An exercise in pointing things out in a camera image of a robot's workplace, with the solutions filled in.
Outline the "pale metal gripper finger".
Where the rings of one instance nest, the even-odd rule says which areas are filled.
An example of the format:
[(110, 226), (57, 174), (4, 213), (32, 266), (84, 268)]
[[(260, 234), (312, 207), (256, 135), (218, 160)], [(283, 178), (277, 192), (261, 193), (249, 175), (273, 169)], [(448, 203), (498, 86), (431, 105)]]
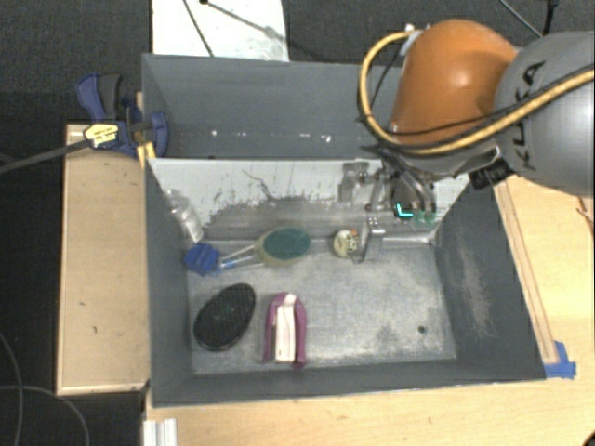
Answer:
[(370, 219), (370, 259), (376, 260), (382, 252), (382, 245), (386, 235), (385, 228), (376, 218)]
[(357, 231), (356, 249), (351, 255), (355, 264), (361, 264), (366, 260), (368, 248), (371, 245), (375, 228), (375, 219), (367, 217)]

